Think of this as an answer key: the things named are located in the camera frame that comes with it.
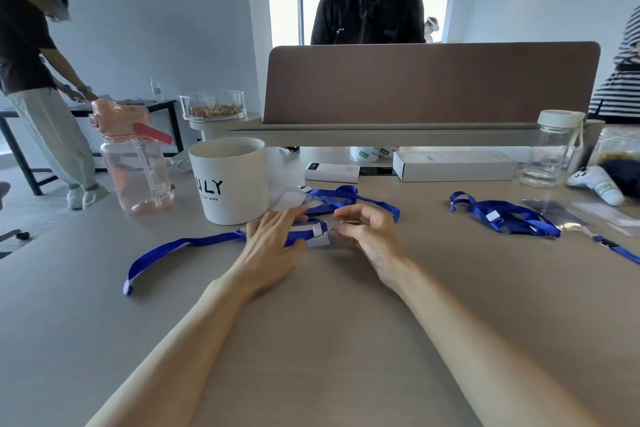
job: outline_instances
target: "forearm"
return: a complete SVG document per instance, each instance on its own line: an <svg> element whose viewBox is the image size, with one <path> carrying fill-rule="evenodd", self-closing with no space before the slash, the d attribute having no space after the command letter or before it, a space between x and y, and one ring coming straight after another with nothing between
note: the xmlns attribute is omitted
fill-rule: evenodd
<svg viewBox="0 0 640 427"><path fill-rule="evenodd" d="M225 275L93 416L88 427L187 427L250 290Z"/></svg>
<svg viewBox="0 0 640 427"><path fill-rule="evenodd" d="M482 323L420 267L396 292L412 310L484 427L596 427L551 376Z"/></svg>
<svg viewBox="0 0 640 427"><path fill-rule="evenodd" d="M75 70L67 61L67 58L62 56L60 51L57 49L43 49L41 50L44 58L49 61L49 64L55 69L60 76L62 76L65 80L71 83L76 88L82 88L85 84L78 77Z"/></svg>

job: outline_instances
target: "white game controller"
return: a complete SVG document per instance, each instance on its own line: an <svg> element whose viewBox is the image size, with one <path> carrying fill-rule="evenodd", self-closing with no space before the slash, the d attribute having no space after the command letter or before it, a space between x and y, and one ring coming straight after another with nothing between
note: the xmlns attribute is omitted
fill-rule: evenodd
<svg viewBox="0 0 640 427"><path fill-rule="evenodd" d="M620 189L612 181L607 172L599 165L587 167L576 172L566 180L567 186L588 187L594 190L606 204L620 206L625 201L625 197Z"/></svg>

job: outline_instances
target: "glass bowl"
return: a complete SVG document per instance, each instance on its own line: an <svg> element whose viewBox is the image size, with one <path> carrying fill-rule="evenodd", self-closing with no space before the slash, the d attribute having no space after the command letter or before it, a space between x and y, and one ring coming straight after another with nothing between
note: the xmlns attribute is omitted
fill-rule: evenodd
<svg viewBox="0 0 640 427"><path fill-rule="evenodd" d="M182 117L190 122L231 120L246 116L244 92L219 90L180 95Z"/></svg>

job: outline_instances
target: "pink water bottle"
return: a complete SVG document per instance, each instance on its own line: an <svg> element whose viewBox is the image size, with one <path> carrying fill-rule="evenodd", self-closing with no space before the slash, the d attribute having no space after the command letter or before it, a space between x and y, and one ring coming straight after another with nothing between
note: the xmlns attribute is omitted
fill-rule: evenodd
<svg viewBox="0 0 640 427"><path fill-rule="evenodd" d="M122 209L140 214L171 204L173 191L161 144L171 144L172 136L148 126L151 117L144 107L105 99L94 101L92 107L89 120L104 140L100 152Z"/></svg>

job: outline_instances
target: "floor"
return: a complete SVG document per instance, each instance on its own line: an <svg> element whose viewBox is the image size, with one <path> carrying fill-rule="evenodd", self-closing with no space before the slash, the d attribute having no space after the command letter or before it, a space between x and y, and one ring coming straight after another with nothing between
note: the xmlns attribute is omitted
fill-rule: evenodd
<svg viewBox="0 0 640 427"><path fill-rule="evenodd" d="M42 180L51 174L36 174ZM74 213L67 208L67 186L60 180L44 185L44 196L33 196L27 181L17 166L0 169L0 180L7 181L12 188L2 199L0 210L0 234L13 229L29 232L31 238L21 241L16 237L0 243L0 258L8 252L14 252L44 235L54 227L64 226L64 220ZM113 191L113 182L106 172L99 172L97 180L104 187Z"/></svg>

